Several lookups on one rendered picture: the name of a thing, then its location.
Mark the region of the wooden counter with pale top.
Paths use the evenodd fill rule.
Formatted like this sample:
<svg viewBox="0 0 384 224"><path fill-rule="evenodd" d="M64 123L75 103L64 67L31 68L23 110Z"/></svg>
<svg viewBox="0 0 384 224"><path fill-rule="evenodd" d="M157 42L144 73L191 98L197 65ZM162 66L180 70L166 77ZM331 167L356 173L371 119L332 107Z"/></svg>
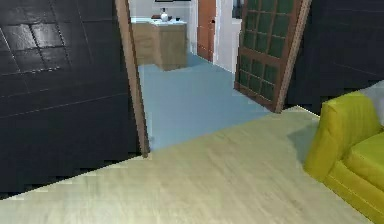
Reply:
<svg viewBox="0 0 384 224"><path fill-rule="evenodd" d="M154 64L163 71L187 66L186 22L133 17L131 23L139 65Z"/></svg>

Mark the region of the orange brown door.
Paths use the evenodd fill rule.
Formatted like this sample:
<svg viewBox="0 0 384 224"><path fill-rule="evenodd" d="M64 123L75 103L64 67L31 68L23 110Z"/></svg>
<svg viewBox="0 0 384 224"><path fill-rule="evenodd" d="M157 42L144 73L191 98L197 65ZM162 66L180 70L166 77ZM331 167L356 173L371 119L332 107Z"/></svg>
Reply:
<svg viewBox="0 0 384 224"><path fill-rule="evenodd" d="M213 61L216 0L198 0L197 54Z"/></svg>

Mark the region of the brown door with green panes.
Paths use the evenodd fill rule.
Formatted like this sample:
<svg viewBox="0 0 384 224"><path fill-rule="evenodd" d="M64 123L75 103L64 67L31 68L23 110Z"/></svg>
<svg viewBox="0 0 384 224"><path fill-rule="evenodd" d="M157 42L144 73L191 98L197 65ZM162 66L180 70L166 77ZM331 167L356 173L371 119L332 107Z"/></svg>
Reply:
<svg viewBox="0 0 384 224"><path fill-rule="evenodd" d="M234 88L280 113L312 0L245 0Z"/></svg>

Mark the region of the yellow sofa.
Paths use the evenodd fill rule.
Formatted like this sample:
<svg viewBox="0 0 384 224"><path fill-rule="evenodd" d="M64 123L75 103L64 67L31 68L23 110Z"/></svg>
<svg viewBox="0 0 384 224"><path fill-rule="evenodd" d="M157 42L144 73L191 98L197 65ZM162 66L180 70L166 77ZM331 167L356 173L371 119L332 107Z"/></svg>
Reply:
<svg viewBox="0 0 384 224"><path fill-rule="evenodd" d="M359 91L322 104L304 170L374 224L384 224L384 125Z"/></svg>

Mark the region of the grey white cushion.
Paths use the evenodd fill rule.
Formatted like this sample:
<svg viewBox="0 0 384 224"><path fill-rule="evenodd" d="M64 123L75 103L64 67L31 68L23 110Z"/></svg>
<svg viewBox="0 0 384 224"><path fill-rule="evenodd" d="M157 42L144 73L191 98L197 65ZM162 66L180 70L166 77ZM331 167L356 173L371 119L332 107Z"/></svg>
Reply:
<svg viewBox="0 0 384 224"><path fill-rule="evenodd" d="M379 123L384 126L384 80L362 89L361 93L372 101Z"/></svg>

